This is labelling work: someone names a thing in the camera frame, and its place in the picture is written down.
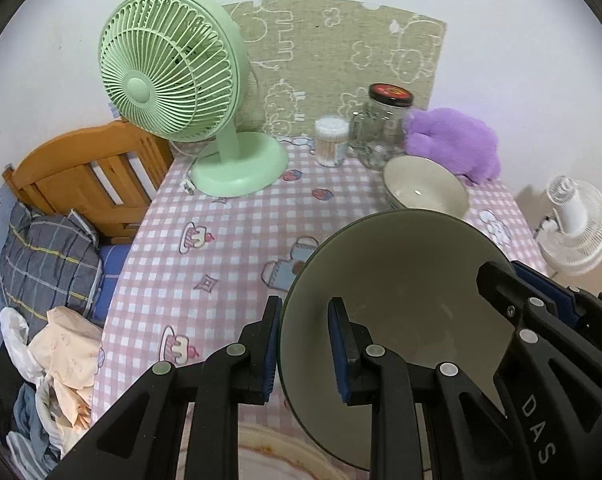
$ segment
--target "fan grille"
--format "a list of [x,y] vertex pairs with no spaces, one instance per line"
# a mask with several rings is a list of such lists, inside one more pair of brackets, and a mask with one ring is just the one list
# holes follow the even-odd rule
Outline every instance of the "fan grille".
[[104,29],[100,64],[120,113],[160,137],[204,139],[232,112],[228,46],[188,0],[126,1]]
[[577,184],[565,175],[555,176],[547,185],[547,195],[556,205],[567,204],[577,193]]
[[577,236],[542,230],[537,237],[543,257],[550,266],[571,276],[588,272],[602,259],[602,195],[587,182],[576,184],[588,212],[585,230]]

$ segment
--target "fan base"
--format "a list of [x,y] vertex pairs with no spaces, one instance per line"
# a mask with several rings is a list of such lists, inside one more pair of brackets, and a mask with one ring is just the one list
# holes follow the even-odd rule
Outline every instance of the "fan base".
[[194,186],[210,196],[242,196],[277,180],[287,168],[287,150],[261,132],[236,134],[240,157],[221,161],[217,141],[209,143],[190,168]]

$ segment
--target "wooden headboard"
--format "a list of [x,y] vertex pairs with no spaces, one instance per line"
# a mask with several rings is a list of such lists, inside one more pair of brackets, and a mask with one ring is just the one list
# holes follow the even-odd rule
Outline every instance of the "wooden headboard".
[[[169,143],[123,121],[49,140],[16,170],[7,167],[3,177],[22,202],[46,214],[67,214],[75,209],[111,238],[111,243],[129,243],[151,202],[130,164],[130,153],[139,157],[158,189],[172,163]],[[95,164],[119,196],[117,202],[123,203],[117,204],[104,187]]]

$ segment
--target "white fan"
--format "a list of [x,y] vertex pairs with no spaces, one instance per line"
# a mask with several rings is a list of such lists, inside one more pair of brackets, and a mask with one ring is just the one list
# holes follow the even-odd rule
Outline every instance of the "white fan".
[[547,186],[554,215],[536,235],[545,261],[568,276],[580,276],[602,261],[602,195],[582,180],[555,176]]

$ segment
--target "white plastic bag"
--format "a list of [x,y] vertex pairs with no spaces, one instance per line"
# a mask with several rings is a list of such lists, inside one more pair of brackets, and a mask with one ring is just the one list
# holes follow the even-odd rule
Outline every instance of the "white plastic bag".
[[48,375],[41,381],[41,384],[37,386],[37,392],[34,395],[34,405],[37,407],[37,414],[39,415],[43,429],[48,432],[50,443],[60,450],[61,456],[63,457],[68,450],[64,449],[63,435],[59,431],[59,427],[56,423],[56,416],[54,416],[54,410],[51,406],[53,403],[50,398],[52,381],[52,377]]
[[26,381],[39,386],[43,381],[44,371],[28,350],[28,324],[24,316],[6,306],[0,312],[0,325],[12,364]]

